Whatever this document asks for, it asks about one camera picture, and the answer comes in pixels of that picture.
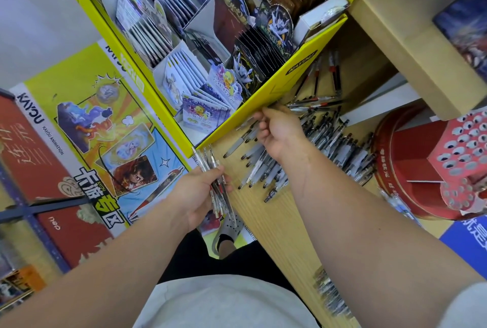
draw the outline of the blue sign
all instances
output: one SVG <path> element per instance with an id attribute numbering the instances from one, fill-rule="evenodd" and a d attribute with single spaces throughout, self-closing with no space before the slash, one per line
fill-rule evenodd
<path id="1" fill-rule="evenodd" d="M 487 215 L 455 222 L 440 240 L 487 278 Z"/>

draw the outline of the hand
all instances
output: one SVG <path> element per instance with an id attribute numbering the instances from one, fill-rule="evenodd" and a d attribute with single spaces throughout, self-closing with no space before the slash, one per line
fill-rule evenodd
<path id="1" fill-rule="evenodd" d="M 259 142 L 266 148 L 273 159 L 282 164 L 285 155 L 306 140 L 300 120 L 287 107 L 278 105 L 276 109 L 262 108 L 254 114 L 260 120 Z"/>
<path id="2" fill-rule="evenodd" d="M 210 185 L 223 171 L 222 165 L 206 172 L 198 167 L 181 177 L 167 197 L 185 218 L 188 232 L 199 226 L 211 210 Z M 231 178 L 225 176 L 225 180 L 230 183 Z M 232 187 L 227 185 L 227 191 L 232 191 Z"/>

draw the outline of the shelf board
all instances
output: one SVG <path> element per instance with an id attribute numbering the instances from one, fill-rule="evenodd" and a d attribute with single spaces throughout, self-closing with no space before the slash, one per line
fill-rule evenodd
<path id="1" fill-rule="evenodd" d="M 428 0 L 355 0 L 350 14 L 442 120 L 487 95 L 487 84 L 431 22 Z"/>

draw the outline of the yellow cardboard display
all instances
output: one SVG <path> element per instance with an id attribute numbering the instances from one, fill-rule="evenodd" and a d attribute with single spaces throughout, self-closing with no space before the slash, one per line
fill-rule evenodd
<path id="1" fill-rule="evenodd" d="M 190 157 L 192 155 L 192 144 L 174 120 L 173 116 L 176 114 L 176 111 L 170 107 L 170 104 L 167 103 L 165 97 L 156 87 L 152 71 L 144 64 L 143 60 L 134 51 L 133 47 L 115 26 L 97 0 L 77 1 L 98 29 L 101 36 L 110 45 L 113 53 L 117 55 L 123 67 L 132 77 L 183 153 L 187 157 Z M 320 54 L 326 44 L 330 42 L 346 19 L 347 16 L 343 14 L 336 24 L 299 48 L 275 75 L 198 147 L 206 146 L 223 137 L 232 129 L 242 124 L 254 111 L 278 100 L 288 92 Z"/>

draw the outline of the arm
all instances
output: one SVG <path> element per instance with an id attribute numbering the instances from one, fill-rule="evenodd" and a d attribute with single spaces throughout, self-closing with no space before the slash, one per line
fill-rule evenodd
<path id="1" fill-rule="evenodd" d="M 182 177 L 108 247 L 2 318 L 2 326 L 132 327 L 174 251 L 210 210 L 223 168 Z"/>
<path id="2" fill-rule="evenodd" d="M 289 110 L 264 109 L 259 139 L 289 177 L 326 272 L 363 327 L 435 327 L 484 279 L 441 241 L 353 182 Z"/>

